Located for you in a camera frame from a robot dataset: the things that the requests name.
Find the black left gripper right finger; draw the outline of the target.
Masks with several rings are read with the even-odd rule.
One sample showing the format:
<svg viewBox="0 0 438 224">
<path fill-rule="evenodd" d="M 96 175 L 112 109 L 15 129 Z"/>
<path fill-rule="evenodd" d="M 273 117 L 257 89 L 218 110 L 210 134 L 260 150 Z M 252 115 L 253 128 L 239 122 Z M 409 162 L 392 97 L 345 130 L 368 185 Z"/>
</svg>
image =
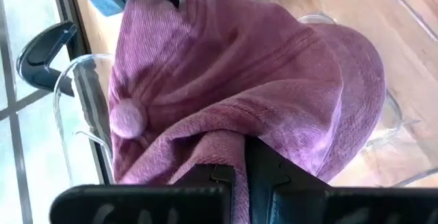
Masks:
<svg viewBox="0 0 438 224">
<path fill-rule="evenodd" d="M 245 160 L 252 224 L 323 223 L 328 184 L 258 138 L 246 138 Z"/>
</svg>

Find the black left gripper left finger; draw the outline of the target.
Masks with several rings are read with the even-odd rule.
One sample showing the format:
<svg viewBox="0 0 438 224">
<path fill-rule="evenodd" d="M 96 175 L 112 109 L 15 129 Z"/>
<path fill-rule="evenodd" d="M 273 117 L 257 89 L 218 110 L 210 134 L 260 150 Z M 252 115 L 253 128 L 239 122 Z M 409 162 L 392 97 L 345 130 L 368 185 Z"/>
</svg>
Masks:
<svg viewBox="0 0 438 224">
<path fill-rule="evenodd" d="M 232 166 L 197 164 L 174 186 L 178 224 L 232 224 L 235 171 Z"/>
</svg>

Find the maroon cap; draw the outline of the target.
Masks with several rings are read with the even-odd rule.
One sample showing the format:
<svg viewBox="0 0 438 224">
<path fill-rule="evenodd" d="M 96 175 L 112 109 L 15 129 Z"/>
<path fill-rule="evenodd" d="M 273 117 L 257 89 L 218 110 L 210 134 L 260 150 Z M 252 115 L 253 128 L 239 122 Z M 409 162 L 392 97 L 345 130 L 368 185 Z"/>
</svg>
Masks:
<svg viewBox="0 0 438 224">
<path fill-rule="evenodd" d="M 386 93 L 362 34 L 256 0 L 130 0 L 109 82 L 114 181 L 232 166 L 233 224 L 250 224 L 246 142 L 328 182 L 370 137 Z"/>
</svg>

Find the clear plastic bin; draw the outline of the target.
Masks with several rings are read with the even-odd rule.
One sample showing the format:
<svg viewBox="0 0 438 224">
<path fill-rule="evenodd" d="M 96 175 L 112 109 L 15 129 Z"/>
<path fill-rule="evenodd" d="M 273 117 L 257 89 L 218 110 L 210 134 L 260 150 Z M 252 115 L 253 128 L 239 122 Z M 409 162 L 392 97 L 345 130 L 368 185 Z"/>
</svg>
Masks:
<svg viewBox="0 0 438 224">
<path fill-rule="evenodd" d="M 305 23 L 336 23 L 361 32 L 379 52 L 387 97 L 364 147 L 334 186 L 438 187 L 438 0 L 261 0 Z M 55 119 L 72 184 L 100 183 L 95 135 L 107 140 L 109 73 L 122 14 L 104 16 L 87 0 L 79 11 L 92 57 L 66 69 L 73 89 L 57 90 Z"/>
</svg>

